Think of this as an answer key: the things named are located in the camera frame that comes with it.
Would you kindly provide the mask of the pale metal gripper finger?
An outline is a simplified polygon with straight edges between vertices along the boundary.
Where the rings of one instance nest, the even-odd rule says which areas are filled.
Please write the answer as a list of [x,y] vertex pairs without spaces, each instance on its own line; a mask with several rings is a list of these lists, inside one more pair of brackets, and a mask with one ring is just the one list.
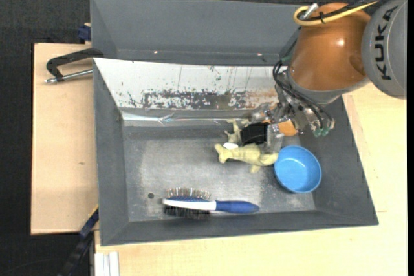
[[251,113],[251,122],[269,122],[272,119],[272,110],[269,108],[255,109]]
[[267,126],[265,152],[278,153],[281,149],[284,134],[281,132],[278,124],[270,124]]

